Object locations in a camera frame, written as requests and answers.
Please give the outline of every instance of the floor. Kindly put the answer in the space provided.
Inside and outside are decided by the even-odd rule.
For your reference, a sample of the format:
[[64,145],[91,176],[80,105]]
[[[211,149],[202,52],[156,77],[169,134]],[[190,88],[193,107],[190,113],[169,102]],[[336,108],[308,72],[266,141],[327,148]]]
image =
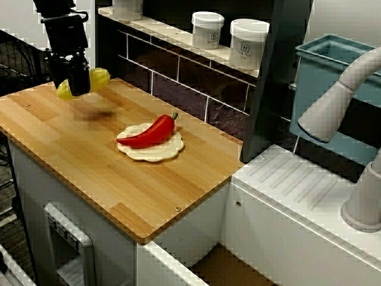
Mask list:
[[277,286],[221,244],[190,270],[210,286]]
[[0,135],[0,244],[35,282],[23,224],[13,210],[9,210],[15,189],[10,182],[12,175],[5,158],[6,153],[5,138]]

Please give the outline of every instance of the red pepper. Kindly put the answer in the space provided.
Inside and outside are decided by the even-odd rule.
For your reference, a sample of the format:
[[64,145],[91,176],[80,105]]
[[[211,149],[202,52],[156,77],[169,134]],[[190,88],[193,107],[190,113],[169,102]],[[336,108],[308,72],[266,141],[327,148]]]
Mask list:
[[172,133],[174,120],[177,115],[177,113],[173,113],[172,117],[162,115],[147,130],[132,137],[117,138],[117,142],[131,148],[146,148],[160,143],[165,137]]

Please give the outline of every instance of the faucet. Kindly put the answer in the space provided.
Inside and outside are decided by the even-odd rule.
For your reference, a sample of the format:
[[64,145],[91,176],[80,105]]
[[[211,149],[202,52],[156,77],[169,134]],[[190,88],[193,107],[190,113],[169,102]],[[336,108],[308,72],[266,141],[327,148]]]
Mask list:
[[[328,143],[338,131],[354,92],[381,69],[381,47],[358,57],[339,80],[299,118],[298,126],[318,142]],[[362,232],[381,229],[381,150],[361,174],[341,208],[343,220]]]

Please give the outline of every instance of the plate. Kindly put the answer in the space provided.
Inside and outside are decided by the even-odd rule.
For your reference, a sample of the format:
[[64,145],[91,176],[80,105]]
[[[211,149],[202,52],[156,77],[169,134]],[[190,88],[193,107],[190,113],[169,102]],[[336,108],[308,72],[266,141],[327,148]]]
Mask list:
[[[119,133],[117,138],[127,138],[135,136],[147,130],[152,123],[143,123],[140,125],[132,125],[127,127],[122,133]],[[177,153],[184,147],[181,134],[173,132],[171,137],[164,139],[162,143],[148,147],[148,148],[131,148],[118,143],[118,149],[124,152],[131,159],[144,160],[149,162],[158,162],[164,159],[170,159],[177,155]]]

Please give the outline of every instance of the wood surface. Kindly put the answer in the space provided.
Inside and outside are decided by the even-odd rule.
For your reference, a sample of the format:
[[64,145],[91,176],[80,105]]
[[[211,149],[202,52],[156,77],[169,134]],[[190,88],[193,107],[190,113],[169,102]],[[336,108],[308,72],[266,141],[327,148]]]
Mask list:
[[[55,93],[47,83],[1,97],[0,131],[140,244],[243,166],[242,141],[120,79],[71,101]],[[127,126],[174,112],[185,143],[175,158],[150,163],[119,152],[115,138]]]

